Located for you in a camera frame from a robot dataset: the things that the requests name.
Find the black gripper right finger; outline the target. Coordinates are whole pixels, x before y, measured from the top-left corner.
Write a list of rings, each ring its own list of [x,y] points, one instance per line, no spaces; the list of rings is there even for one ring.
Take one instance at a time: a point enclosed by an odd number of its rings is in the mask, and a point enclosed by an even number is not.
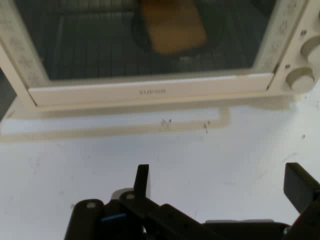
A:
[[[300,164],[285,165],[285,196],[299,213],[284,232],[285,240],[318,240],[320,238],[320,183]]]

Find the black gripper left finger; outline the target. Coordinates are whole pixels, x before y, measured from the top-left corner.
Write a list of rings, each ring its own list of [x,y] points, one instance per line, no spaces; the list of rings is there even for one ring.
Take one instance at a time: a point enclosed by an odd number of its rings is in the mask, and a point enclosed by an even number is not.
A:
[[[220,235],[169,204],[147,197],[149,165],[137,168],[132,190],[104,204],[99,199],[78,202],[72,211],[66,240],[218,240]]]

